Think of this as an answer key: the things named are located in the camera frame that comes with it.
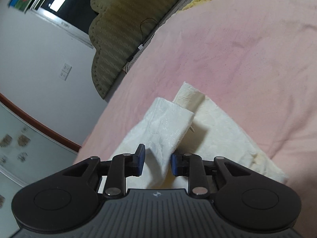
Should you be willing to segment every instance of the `metal pin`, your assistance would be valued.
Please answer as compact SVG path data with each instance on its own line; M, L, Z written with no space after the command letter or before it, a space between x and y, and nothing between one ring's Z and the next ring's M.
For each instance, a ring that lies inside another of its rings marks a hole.
M115 195L119 195L121 193L121 190L116 187L111 187L105 190L105 193L109 196L115 196Z
M205 187L195 187L192 192L196 195L204 195L208 190Z

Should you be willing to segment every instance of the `folded towel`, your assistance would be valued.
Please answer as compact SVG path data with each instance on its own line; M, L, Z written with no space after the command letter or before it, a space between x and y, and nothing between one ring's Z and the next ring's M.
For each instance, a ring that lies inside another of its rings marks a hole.
M127 188L187 188L187 178L174 177L169 171L176 148L203 160L224 156L273 180L284 183L287 179L221 108L188 83L182 85L173 103L156 98L112 157L134 153L139 143L146 147L143 173L128 177Z

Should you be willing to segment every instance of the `pink bedsheet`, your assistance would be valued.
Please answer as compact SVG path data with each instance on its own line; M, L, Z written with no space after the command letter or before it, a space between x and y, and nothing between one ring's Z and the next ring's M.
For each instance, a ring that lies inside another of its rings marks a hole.
M317 0L213 0L172 16L124 78L77 161L107 160L156 97L186 81L290 177L296 230L317 236Z

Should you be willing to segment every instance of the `electrical outlet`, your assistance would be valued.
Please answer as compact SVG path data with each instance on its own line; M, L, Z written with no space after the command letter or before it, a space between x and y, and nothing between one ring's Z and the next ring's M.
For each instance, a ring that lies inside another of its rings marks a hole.
M72 69L72 67L65 63L63 69L61 69L62 71L65 71L67 74L69 74L70 70Z
M67 76L68 76L68 73L64 72L64 71L61 71L60 73L60 78L63 79L63 80L66 80L67 79Z
M3 207L5 201L5 197L0 195L0 208Z

